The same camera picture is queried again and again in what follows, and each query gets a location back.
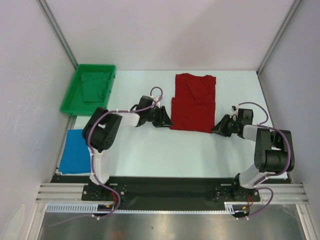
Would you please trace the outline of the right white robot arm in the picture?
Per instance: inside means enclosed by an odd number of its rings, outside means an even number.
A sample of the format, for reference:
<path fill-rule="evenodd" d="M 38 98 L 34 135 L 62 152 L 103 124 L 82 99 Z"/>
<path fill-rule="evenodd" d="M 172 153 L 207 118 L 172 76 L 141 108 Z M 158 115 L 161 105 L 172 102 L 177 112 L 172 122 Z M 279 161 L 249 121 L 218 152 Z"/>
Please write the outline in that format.
<path fill-rule="evenodd" d="M 270 177 L 282 175 L 295 166 L 292 134 L 289 130 L 253 124 L 251 109 L 232 107 L 233 114 L 225 114 L 211 129 L 223 137 L 238 137 L 255 143 L 253 164 L 238 173 L 231 185 L 214 187 L 217 202 L 244 202 L 259 198 L 258 186 Z"/>

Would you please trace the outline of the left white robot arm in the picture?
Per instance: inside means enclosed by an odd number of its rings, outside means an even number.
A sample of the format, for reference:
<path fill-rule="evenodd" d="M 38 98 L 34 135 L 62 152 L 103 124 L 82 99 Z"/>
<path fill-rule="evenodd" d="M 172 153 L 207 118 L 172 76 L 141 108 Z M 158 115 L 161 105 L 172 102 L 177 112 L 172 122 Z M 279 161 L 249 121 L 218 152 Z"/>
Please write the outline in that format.
<path fill-rule="evenodd" d="M 93 194 L 100 200 L 110 196 L 111 188 L 105 184 L 110 179 L 108 151 L 114 144 L 121 127 L 140 127 L 147 122 L 155 128 L 168 128 L 174 124 L 166 108 L 160 105 L 162 97 L 143 95 L 128 110 L 107 110 L 98 107 L 84 129 L 82 137 L 90 154 L 90 181 L 95 184 Z"/>

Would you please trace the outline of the red t shirt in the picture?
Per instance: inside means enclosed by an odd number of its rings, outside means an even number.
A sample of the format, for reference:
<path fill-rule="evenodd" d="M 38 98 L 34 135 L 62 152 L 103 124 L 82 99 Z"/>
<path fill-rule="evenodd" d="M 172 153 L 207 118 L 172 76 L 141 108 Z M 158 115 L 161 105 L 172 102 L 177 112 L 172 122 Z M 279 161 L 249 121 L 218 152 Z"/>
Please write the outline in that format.
<path fill-rule="evenodd" d="M 212 133 L 216 113 L 216 80 L 212 75 L 181 73 L 175 76 L 171 130 Z"/>

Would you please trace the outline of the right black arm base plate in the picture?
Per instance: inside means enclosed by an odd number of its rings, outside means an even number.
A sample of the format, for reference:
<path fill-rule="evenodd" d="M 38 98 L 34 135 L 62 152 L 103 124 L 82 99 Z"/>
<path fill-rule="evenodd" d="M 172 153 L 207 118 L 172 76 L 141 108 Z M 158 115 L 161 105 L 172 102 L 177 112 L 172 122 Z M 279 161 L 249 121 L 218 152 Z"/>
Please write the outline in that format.
<path fill-rule="evenodd" d="M 259 202 L 260 194 L 255 189 L 248 189 L 231 184 L 220 184 L 214 187 L 214 197 L 217 202 Z"/>

